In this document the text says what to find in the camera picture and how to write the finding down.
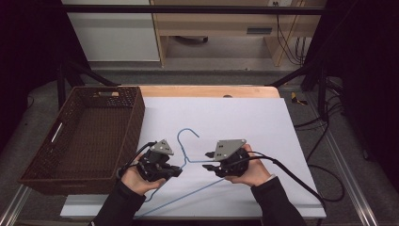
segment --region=metal bracket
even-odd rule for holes
[[[220,162],[237,152],[247,141],[245,139],[219,140],[216,144],[214,161]]]
[[[163,139],[159,141],[158,143],[154,144],[153,146],[150,147],[150,150],[155,153],[164,153],[167,155],[174,155],[174,152],[170,148],[168,142]]]

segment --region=white table surface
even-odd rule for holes
[[[150,141],[166,139],[174,155],[168,163],[182,166],[184,155],[180,140],[190,160],[209,160],[218,140],[246,139],[253,151],[278,159],[299,179],[316,190],[295,129],[282,98],[144,98],[146,112],[138,147]],[[290,202],[304,218],[325,218],[320,202],[278,166],[263,160],[279,179]],[[187,163],[183,173],[172,177],[145,202],[136,216],[142,218],[258,218],[261,208],[248,186],[232,185],[222,180],[201,191],[192,192],[220,180],[202,163]],[[71,195],[61,216],[92,218],[101,209],[106,195]],[[156,209],[167,203],[167,206]]]

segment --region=brown wicker basket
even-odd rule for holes
[[[136,153],[144,112],[139,87],[73,88],[19,182],[44,195],[108,194]]]

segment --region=black sleeve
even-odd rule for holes
[[[278,177],[251,188],[256,202],[262,208],[263,225],[300,226],[305,220],[288,200]]]
[[[136,211],[145,200],[145,196],[136,194],[119,181],[88,226],[131,226]]]

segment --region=electrical cable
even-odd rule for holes
[[[30,99],[32,99],[32,102],[26,107],[26,109],[29,109],[34,103],[35,103],[35,98],[33,98],[33,96],[27,96],[27,97],[29,97]]]
[[[298,184],[300,184],[302,187],[304,187],[307,191],[309,191],[317,200],[319,200],[319,202],[322,204],[323,208],[326,209],[326,204],[323,200],[323,198],[317,193],[315,192],[313,189],[311,189],[308,185],[306,185],[304,182],[302,182],[299,178],[297,178],[289,169],[287,169],[282,163],[279,162],[279,160],[266,156],[263,153],[257,153],[257,152],[250,152],[250,153],[256,153],[260,156],[251,156],[248,158],[244,158],[244,159],[240,159],[236,162],[230,163],[228,165],[226,165],[225,167],[231,167],[237,164],[240,164],[242,162],[246,162],[246,161],[250,161],[252,159],[267,159],[273,162],[273,164],[276,164],[280,169],[282,169],[285,173],[287,173],[291,178],[294,179],[294,181],[296,181]]]
[[[333,105],[333,106],[327,111],[327,113],[329,113],[330,111],[334,110],[334,108],[337,107],[338,105],[341,105],[341,103],[337,103],[337,104]],[[294,128],[299,128],[299,127],[303,127],[303,126],[306,126],[306,125],[310,125],[310,124],[313,124],[313,123],[318,122],[318,121],[320,121],[320,120],[321,120],[321,117],[317,117],[317,118],[315,118],[315,119],[313,119],[313,120],[311,120],[311,121],[307,121],[307,122],[304,122],[304,123],[301,123],[301,124],[294,125]]]
[[[280,29],[280,27],[279,27],[279,15],[276,15],[276,18],[277,18],[277,41],[279,42],[279,46],[281,46],[282,51],[285,53],[285,55],[287,56],[288,60],[290,60],[290,62],[291,62],[292,64],[294,64],[294,65],[299,65],[297,59],[294,57],[293,53],[291,52],[290,46],[288,45],[288,42],[287,42],[287,40],[285,39],[284,34],[282,34],[282,31],[281,31],[281,29]],[[289,51],[290,54],[291,54],[291,57],[294,58],[296,62],[293,62],[293,61],[291,60],[291,57],[288,55],[287,51],[285,50],[285,47],[282,45],[281,41],[279,40],[279,32],[281,33],[282,38],[283,38],[284,41],[285,41],[285,46],[287,46],[288,51]]]
[[[306,157],[306,162],[309,162],[309,160],[311,159],[311,156],[314,154],[314,152],[316,151],[317,147],[319,146],[320,142],[323,140],[323,137],[326,135],[327,130],[329,127],[329,123],[327,122],[327,126],[325,128],[325,130],[323,131],[322,136],[320,136],[320,138],[317,140],[316,144],[314,145],[314,147],[311,149],[311,152],[308,154],[308,156]]]
[[[135,161],[135,159],[138,157],[139,154],[141,154],[141,153],[143,152],[144,149],[146,149],[146,148],[148,148],[148,147],[151,147],[151,146],[153,146],[153,145],[155,145],[155,144],[156,144],[156,141],[155,141],[155,142],[148,142],[148,143],[146,143],[143,147],[141,147],[141,148],[136,152],[136,154],[135,154],[123,167],[120,168],[120,171],[119,171],[120,177],[123,175],[123,173],[124,173],[127,169],[129,169],[130,167],[132,167],[133,161]]]
[[[296,43],[295,43],[295,57],[299,61],[299,64],[303,66],[303,63],[305,62],[305,45],[306,45],[306,37],[302,37],[302,47],[301,47],[301,53],[298,53],[299,49],[299,41],[301,37],[296,38]]]
[[[340,94],[338,94],[338,95],[333,95],[332,97],[328,98],[327,103],[329,103],[329,102],[330,102],[332,99],[334,99],[334,98],[339,98],[339,99],[341,100],[341,95],[340,95]]]
[[[296,131],[310,131],[310,130],[315,130],[315,129],[324,127],[325,125],[327,125],[327,124],[324,123],[324,124],[317,125],[317,126],[314,126],[314,127],[311,127],[311,128],[306,128],[306,129],[295,129],[295,130],[296,130]]]
[[[330,175],[333,176],[333,177],[338,181],[338,183],[340,184],[340,187],[341,187],[341,195],[340,195],[340,197],[338,197],[338,198],[336,198],[336,199],[329,199],[329,198],[323,197],[323,200],[325,200],[326,202],[339,202],[339,201],[343,200],[343,198],[344,198],[344,196],[345,196],[344,185],[343,185],[343,182],[341,181],[341,179],[340,179],[335,173],[333,173],[332,171],[330,171],[330,170],[328,170],[328,169],[325,169],[325,168],[322,168],[322,167],[319,167],[319,166],[316,166],[316,165],[313,165],[313,164],[308,164],[308,167],[310,167],[310,168],[316,168],[316,169],[322,170],[322,171],[324,171],[324,172],[330,174]]]

